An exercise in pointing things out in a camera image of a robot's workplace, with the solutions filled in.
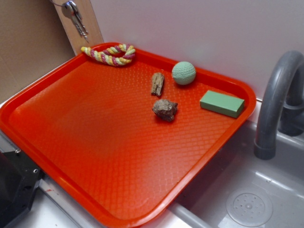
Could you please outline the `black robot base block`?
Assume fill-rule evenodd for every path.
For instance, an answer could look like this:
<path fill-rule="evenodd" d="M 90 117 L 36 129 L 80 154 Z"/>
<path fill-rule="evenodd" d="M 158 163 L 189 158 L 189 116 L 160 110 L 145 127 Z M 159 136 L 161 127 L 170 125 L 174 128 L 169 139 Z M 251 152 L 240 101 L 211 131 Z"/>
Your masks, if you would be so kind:
<path fill-rule="evenodd" d="M 42 171 L 22 150 L 0 154 L 0 226 L 11 228 L 32 208 Z"/>

